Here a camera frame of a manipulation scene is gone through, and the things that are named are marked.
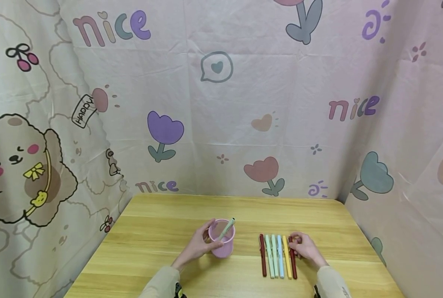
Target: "red marker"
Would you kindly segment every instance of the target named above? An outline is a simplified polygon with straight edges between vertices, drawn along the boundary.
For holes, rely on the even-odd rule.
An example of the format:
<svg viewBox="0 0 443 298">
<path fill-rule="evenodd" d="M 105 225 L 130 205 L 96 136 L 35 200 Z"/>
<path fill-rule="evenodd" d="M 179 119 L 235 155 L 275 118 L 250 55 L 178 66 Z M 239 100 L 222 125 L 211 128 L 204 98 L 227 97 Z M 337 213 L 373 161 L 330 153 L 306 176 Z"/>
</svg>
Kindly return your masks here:
<svg viewBox="0 0 443 298">
<path fill-rule="evenodd" d="M 289 249 L 289 254 L 291 256 L 292 278 L 297 279 L 296 258 L 294 257 L 294 250 L 292 248 Z"/>
<path fill-rule="evenodd" d="M 260 244 L 260 248 L 259 250 L 261 251 L 261 267 L 263 270 L 263 276 L 266 277 L 268 276 L 268 273 L 266 272 L 266 257 L 265 257 L 265 247 L 264 247 L 264 235 L 262 235 L 261 233 L 259 234 L 259 244 Z"/>
</svg>

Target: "yellow bow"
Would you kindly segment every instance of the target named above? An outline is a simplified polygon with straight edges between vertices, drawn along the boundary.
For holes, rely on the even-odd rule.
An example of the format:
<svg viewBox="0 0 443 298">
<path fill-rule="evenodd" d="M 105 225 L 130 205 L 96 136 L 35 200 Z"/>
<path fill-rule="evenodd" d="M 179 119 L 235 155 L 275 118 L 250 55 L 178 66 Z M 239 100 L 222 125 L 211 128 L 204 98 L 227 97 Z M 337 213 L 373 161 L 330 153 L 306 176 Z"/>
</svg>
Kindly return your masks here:
<svg viewBox="0 0 443 298">
<path fill-rule="evenodd" d="M 33 178 L 33 181 L 36 179 L 39 179 L 39 176 L 44 173 L 43 164 L 37 163 L 36 166 L 34 166 L 31 170 L 27 171 L 23 174 L 26 178 Z"/>
</svg>

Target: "pen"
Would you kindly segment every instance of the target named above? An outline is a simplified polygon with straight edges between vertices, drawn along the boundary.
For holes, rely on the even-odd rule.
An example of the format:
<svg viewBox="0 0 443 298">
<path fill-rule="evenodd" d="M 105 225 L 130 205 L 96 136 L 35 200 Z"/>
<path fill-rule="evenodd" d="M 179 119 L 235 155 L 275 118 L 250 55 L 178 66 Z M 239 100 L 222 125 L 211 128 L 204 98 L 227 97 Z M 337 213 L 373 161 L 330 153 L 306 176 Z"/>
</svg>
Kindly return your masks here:
<svg viewBox="0 0 443 298">
<path fill-rule="evenodd" d="M 225 236 L 225 234 L 228 232 L 228 230 L 231 229 L 231 226 L 233 226 L 234 223 L 235 223 L 235 218 L 233 217 L 232 219 L 230 219 L 228 224 L 225 226 L 225 229 L 221 232 L 220 236 L 218 237 L 218 239 L 216 239 L 216 241 L 221 241 L 221 239 Z"/>
<path fill-rule="evenodd" d="M 289 252 L 291 254 L 292 277 L 293 279 L 297 279 L 296 258 L 294 257 L 294 250 L 291 248 Z"/>
<path fill-rule="evenodd" d="M 278 268 L 278 254 L 276 253 L 276 236 L 271 235 L 271 248 L 273 250 L 274 275 L 276 278 L 280 277 L 280 270 Z"/>
<path fill-rule="evenodd" d="M 274 266 L 273 266 L 273 252 L 271 250 L 271 244 L 269 242 L 269 235 L 264 235 L 264 241 L 266 242 L 266 253 L 268 254 L 269 263 L 269 275 L 274 278 Z"/>
<path fill-rule="evenodd" d="M 292 279 L 292 271 L 289 259 L 289 245 L 287 245 L 286 236 L 282 236 L 282 244 L 284 245 L 284 258 L 286 259 L 287 278 Z"/>
<path fill-rule="evenodd" d="M 282 241 L 281 236 L 278 235 L 278 260 L 280 261 L 280 277 L 284 278 L 284 261 L 282 259 Z"/>
<path fill-rule="evenodd" d="M 264 247 L 264 236 L 260 233 L 259 234 L 259 244 L 261 245 L 260 251 L 261 251 L 261 267 L 263 270 L 263 276 L 266 277 L 268 273 L 266 273 L 266 256 L 265 256 L 265 247 Z"/>
</svg>

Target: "cartoon dog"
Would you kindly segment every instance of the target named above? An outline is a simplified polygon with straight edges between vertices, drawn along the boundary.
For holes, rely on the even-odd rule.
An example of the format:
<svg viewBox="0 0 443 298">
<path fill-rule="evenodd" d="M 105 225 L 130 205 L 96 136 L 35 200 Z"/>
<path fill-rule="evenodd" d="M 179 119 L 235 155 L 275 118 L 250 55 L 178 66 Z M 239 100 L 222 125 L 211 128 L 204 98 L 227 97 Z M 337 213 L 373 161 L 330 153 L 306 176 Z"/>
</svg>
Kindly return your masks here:
<svg viewBox="0 0 443 298">
<path fill-rule="evenodd" d="M 0 117 L 0 221 L 47 226 L 76 189 L 55 131 L 42 133 L 18 114 Z"/>
</svg>

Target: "mint green marker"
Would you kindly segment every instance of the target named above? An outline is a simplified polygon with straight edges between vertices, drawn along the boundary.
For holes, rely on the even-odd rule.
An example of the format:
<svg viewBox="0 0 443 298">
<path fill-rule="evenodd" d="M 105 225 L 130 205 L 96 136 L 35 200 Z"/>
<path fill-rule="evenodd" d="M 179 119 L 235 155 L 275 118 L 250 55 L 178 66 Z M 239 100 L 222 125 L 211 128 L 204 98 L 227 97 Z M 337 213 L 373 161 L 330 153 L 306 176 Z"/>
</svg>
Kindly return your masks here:
<svg viewBox="0 0 443 298">
<path fill-rule="evenodd" d="M 226 235 L 226 233 L 228 233 L 228 230 L 230 230 L 230 228 L 234 225 L 234 223 L 235 223 L 235 218 L 233 217 L 225 226 L 225 229 L 221 232 L 220 236 L 218 237 L 218 239 L 216 239 L 216 241 L 221 241 L 221 239 Z"/>
<path fill-rule="evenodd" d="M 269 235 L 264 235 L 264 242 L 266 242 L 266 253 L 268 254 L 269 275 L 274 279 L 273 251 L 271 250 Z"/>
<path fill-rule="evenodd" d="M 271 235 L 271 249 L 273 254 L 273 263 L 274 263 L 274 275 L 276 278 L 280 277 L 280 270 L 278 268 L 278 252 L 276 248 L 276 236 Z"/>
</svg>

